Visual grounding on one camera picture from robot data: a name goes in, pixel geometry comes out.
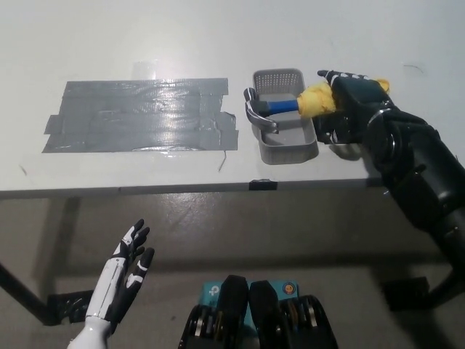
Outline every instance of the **gray floor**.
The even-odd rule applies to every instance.
[[[144,217],[153,270],[111,349],[176,348],[204,281],[292,278],[320,298],[341,348],[465,348],[463,297],[390,313],[379,282],[449,270],[381,189],[0,201],[0,261],[44,298],[94,286]],[[0,291],[0,348],[66,348],[81,325],[45,327]]]

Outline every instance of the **gray duct tape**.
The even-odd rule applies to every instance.
[[[121,151],[235,151],[238,131],[186,131],[87,135],[50,135],[44,153]]]
[[[180,94],[227,95],[227,79],[139,81],[69,81],[63,97],[181,97]]]
[[[223,94],[227,79],[68,82],[44,152],[236,150]]]
[[[51,115],[46,123],[44,135],[55,135],[62,133],[63,115]]]

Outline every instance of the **gray plastic basket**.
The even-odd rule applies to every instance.
[[[298,69],[272,69],[254,74],[259,100],[274,102],[296,99],[305,89]],[[279,133],[259,130],[260,154],[269,165],[299,164],[318,155],[317,137],[312,119],[301,119],[298,112],[272,115],[279,122]]]

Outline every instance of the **yellow sponge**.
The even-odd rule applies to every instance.
[[[389,82],[385,79],[376,79],[386,93],[389,93]],[[298,97],[299,114],[304,118],[312,118],[325,113],[336,111],[336,104],[333,99],[333,92],[328,82],[308,87]]]

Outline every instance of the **table surface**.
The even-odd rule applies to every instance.
[[[307,85],[325,68],[386,77],[396,104],[436,127],[463,163],[464,12],[460,0],[9,3],[0,21],[0,197],[247,190],[260,179],[281,189],[376,177],[361,159],[341,159],[321,144],[304,164],[264,164],[242,92],[265,68],[298,68]],[[222,110],[237,117],[239,149],[225,161],[221,151],[41,153],[66,81],[132,79],[140,66],[148,79],[227,77]]]

